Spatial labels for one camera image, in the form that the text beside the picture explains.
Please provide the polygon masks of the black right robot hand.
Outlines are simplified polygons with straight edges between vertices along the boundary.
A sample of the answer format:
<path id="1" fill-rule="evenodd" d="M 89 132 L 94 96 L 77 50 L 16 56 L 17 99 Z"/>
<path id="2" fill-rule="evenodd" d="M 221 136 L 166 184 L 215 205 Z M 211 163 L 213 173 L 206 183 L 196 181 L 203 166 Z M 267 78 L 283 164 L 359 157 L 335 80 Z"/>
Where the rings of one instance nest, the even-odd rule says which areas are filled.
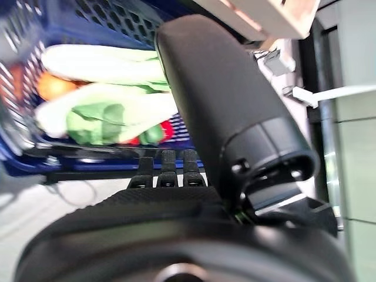
<path id="1" fill-rule="evenodd" d="M 332 207 L 306 196 L 318 157 L 238 41 L 202 15 L 164 23 L 156 50 L 208 179 L 127 189 L 53 222 L 15 281 L 355 281 Z"/>

